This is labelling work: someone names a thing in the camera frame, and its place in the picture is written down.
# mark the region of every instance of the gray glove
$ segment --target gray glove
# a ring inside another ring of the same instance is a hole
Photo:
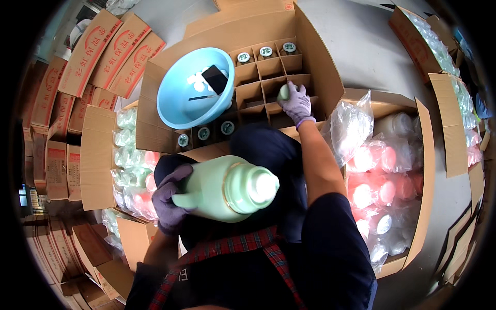
[[[305,86],[300,86],[300,91],[296,90],[293,82],[288,81],[289,100],[280,100],[278,103],[286,114],[291,117],[295,123],[296,130],[303,121],[313,121],[315,118],[310,115],[310,96],[307,96]]]
[[[191,165],[177,167],[174,172],[166,176],[157,186],[157,190],[152,195],[153,206],[158,215],[158,229],[168,236],[177,236],[181,222],[193,211],[193,209],[183,209],[172,202],[172,195],[179,190],[175,183],[186,178],[193,172]]]

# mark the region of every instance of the green thermos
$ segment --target green thermos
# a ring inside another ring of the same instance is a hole
[[[172,201],[181,208],[196,208],[196,216],[237,223],[270,205],[279,189],[279,179],[268,169],[238,156],[192,166],[193,173],[178,184],[184,193],[173,195]]]

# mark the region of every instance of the plaid apron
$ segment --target plaid apron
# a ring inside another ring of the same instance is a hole
[[[289,274],[288,263],[286,257],[277,245],[276,226],[265,228],[254,233],[246,235],[224,238],[217,241],[212,241],[197,245],[193,250],[181,256],[176,266],[174,266],[164,279],[164,283],[158,291],[148,307],[149,310],[162,309],[167,296],[172,289],[174,282],[177,280],[184,265],[196,263],[207,258],[215,257],[223,254],[248,252],[258,248],[262,248],[267,258],[277,269],[284,282],[293,293],[296,305],[299,309],[306,309],[300,295],[296,291],[295,283]]]

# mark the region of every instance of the smartphone screen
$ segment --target smartphone screen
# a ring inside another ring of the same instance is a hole
[[[201,75],[217,95],[220,95],[226,88],[227,78],[215,65],[205,70]]]

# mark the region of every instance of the shirt sleeve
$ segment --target shirt sleeve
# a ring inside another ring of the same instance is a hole
[[[302,246],[310,260],[305,282],[311,297],[307,303],[317,306],[319,301],[326,302],[335,309],[372,308],[377,281],[345,196],[328,193],[309,207]]]
[[[125,309],[148,309],[155,293],[164,282],[167,271],[139,262],[126,300]]]

